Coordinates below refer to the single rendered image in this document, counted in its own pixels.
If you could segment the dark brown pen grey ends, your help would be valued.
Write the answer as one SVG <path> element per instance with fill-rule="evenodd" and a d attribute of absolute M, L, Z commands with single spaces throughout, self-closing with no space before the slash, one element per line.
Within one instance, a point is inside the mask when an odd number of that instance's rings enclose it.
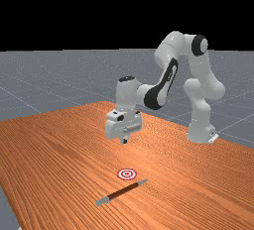
<path fill-rule="evenodd" d="M 100 206 L 102 204 L 109 203 L 111 200 L 117 198 L 118 196 L 120 196 L 120 195 L 122 195 L 122 194 L 136 188 L 136 187 L 141 186 L 142 184 L 144 184 L 147 181 L 148 181 L 148 179 L 146 178 L 146 179 L 137 181 L 135 183 L 132 183 L 132 184 L 130 184 L 130 185 L 124 187 L 124 188 L 121 188 L 121 189 L 119 189 L 119 190 L 117 190 L 117 191 L 115 191 L 111 194 L 108 194 L 107 196 L 104 196 L 104 197 L 102 197 L 98 200 L 95 200 L 95 205 Z"/>

